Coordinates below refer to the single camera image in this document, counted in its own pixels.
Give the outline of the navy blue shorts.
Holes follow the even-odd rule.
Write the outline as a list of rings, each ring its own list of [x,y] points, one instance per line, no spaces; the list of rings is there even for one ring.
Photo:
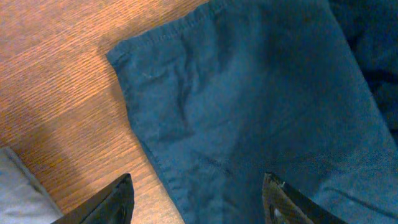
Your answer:
[[[267,172],[397,222],[396,1],[210,1],[106,56],[184,222],[264,223]]]

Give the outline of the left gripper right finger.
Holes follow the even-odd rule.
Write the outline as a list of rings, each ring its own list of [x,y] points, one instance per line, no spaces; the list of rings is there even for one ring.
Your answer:
[[[272,172],[264,176],[262,201],[267,224],[346,224]]]

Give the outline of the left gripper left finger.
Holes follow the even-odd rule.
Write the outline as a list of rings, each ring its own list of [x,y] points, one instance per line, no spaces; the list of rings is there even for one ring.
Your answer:
[[[52,224],[130,224],[134,188],[126,173]]]

